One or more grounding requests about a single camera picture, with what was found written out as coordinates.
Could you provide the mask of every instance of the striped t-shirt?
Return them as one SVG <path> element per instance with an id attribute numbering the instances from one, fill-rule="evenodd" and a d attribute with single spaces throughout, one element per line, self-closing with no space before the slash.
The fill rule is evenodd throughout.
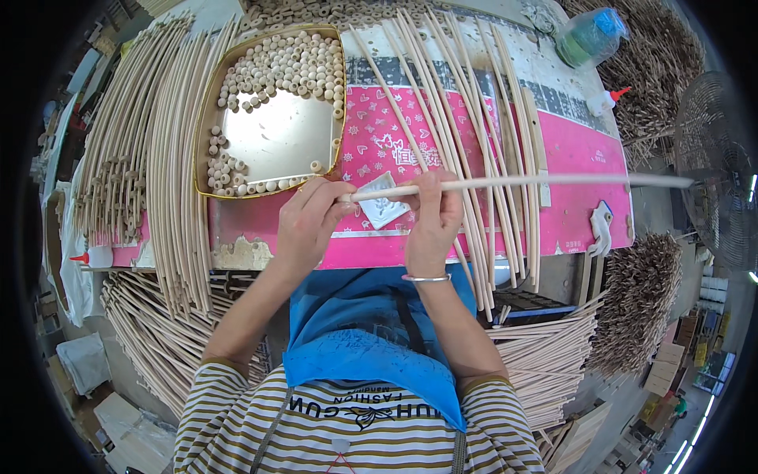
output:
<path id="1" fill-rule="evenodd" d="M 255 388 L 224 361 L 201 366 L 179 424 L 174 472 L 248 474 L 286 394 L 282 366 Z M 507 380 L 470 384 L 461 408 L 467 421 L 466 472 L 544 472 Z M 448 474 L 455 437 L 440 412 L 392 384 L 314 381 L 298 386 L 287 401 L 259 472 L 352 468 L 357 474 L 390 469 Z M 344 459 L 333 447 L 335 439 L 349 442 Z"/>

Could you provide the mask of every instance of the fan grille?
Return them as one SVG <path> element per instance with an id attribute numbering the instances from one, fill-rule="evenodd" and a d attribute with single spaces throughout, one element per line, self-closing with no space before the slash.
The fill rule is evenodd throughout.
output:
<path id="1" fill-rule="evenodd" d="M 740 139 L 741 114 L 724 74 L 705 73 L 682 98 L 675 132 L 675 167 L 695 180 L 682 190 L 700 239 L 736 269 L 758 266 L 758 215 L 750 186 L 755 170 Z"/>

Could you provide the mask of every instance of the plastic bottle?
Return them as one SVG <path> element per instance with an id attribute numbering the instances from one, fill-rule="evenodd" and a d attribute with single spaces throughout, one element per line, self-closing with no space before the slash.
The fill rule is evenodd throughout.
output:
<path id="1" fill-rule="evenodd" d="M 625 87 L 619 91 L 607 90 L 602 91 L 596 96 L 592 96 L 587 99 L 587 108 L 590 109 L 590 113 L 595 117 L 601 116 L 606 110 L 610 110 L 615 107 L 615 104 L 619 101 L 619 97 L 623 96 L 631 87 Z"/>
<path id="2" fill-rule="evenodd" d="M 90 268 L 110 268 L 113 266 L 113 249 L 109 245 L 90 247 L 84 254 L 69 257 L 69 260 L 82 262 Z"/>
<path id="3" fill-rule="evenodd" d="M 622 36 L 629 39 L 619 14 L 612 8 L 598 8 L 563 25 L 556 37 L 556 52 L 571 67 L 594 67 L 613 56 Z"/>

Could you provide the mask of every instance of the workbench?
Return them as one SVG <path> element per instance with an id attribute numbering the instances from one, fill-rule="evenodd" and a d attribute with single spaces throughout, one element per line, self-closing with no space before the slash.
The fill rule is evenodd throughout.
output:
<path id="1" fill-rule="evenodd" d="M 554 2 L 549 2 L 546 6 L 560 23 L 568 20 L 563 10 Z M 553 40 L 526 27 L 524 23 L 528 21 L 524 22 L 523 17 L 517 18 L 518 15 L 513 12 L 512 7 L 507 11 L 510 16 L 508 20 L 463 7 L 454 7 L 453 13 L 466 17 L 466 21 L 461 22 L 462 34 L 477 79 L 492 109 L 490 115 L 498 136 L 500 111 L 492 100 L 496 87 L 495 78 L 491 71 L 477 69 L 477 64 L 489 62 L 484 44 L 478 36 L 476 17 L 497 25 L 511 52 L 520 86 L 528 87 L 534 94 L 547 153 L 548 172 L 627 172 L 619 132 L 612 113 L 607 112 L 596 118 L 589 114 L 585 105 L 586 98 L 603 90 L 600 77 L 594 68 L 579 71 L 563 64 L 555 53 Z M 410 82 L 402 72 L 399 59 L 393 54 L 381 26 L 363 30 L 360 35 L 363 41 L 369 44 L 374 61 L 390 85 L 392 94 L 399 101 L 398 105 L 406 115 L 406 122 L 413 131 L 422 153 L 425 154 L 430 164 L 429 168 L 437 168 L 439 156 L 429 136 L 428 126 L 418 110 L 418 104 L 415 103 Z M 392 113 L 389 100 L 384 97 L 352 34 L 343 33 L 342 43 L 347 65 L 347 111 L 343 145 L 340 160 L 333 171 L 334 178 L 347 180 L 357 187 L 386 171 L 391 172 L 396 183 L 414 178 L 421 173 L 421 169 L 410 150 L 405 134 L 399 127 L 399 122 Z M 459 119 L 458 129 L 465 147 L 470 150 L 468 160 L 472 172 L 477 176 L 484 176 L 481 151 L 476 143 L 468 114 L 460 101 L 460 95 L 455 92 L 452 74 L 446 68 L 435 40 L 430 38 L 426 44 L 447 89 L 449 103 Z M 209 199 L 208 228 L 213 268 L 265 268 L 270 258 L 276 254 L 279 208 L 293 192 L 255 199 Z M 634 242 L 634 235 L 628 232 L 628 218 L 633 218 L 631 194 L 625 185 L 552 185 L 550 195 L 551 207 L 540 210 L 542 256 L 584 252 L 588 245 L 594 243 L 590 216 L 601 200 L 606 201 L 614 214 L 610 225 L 612 248 L 630 246 Z M 486 223 L 485 191 L 479 191 L 478 196 Z M 143 236 L 149 236 L 147 219 L 144 219 L 144 222 Z M 414 214 L 408 212 L 381 229 L 374 229 L 368 219 L 358 211 L 337 225 L 319 268 L 403 265 L 405 241 L 414 222 Z M 459 240 L 467 253 L 462 233 Z M 134 264 L 135 259 L 141 256 L 142 262 L 139 266 L 149 266 L 149 258 L 145 258 L 144 255 L 149 253 L 149 249 L 142 247 L 143 245 L 114 249 L 114 265 L 128 266 Z M 496 239 L 496 254 L 505 258 L 502 237 Z M 448 261 L 457 262 L 452 250 Z"/>

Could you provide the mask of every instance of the silver bangle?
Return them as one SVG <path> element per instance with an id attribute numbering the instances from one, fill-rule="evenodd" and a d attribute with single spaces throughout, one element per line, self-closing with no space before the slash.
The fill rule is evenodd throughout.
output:
<path id="1" fill-rule="evenodd" d="M 407 273 L 403 275 L 401 278 L 405 281 L 412 281 L 413 283 L 419 283 L 421 281 L 450 281 L 450 279 L 453 276 L 448 273 L 446 276 L 443 277 L 435 277 L 435 278 L 416 278 L 412 277 L 411 275 L 408 275 Z"/>

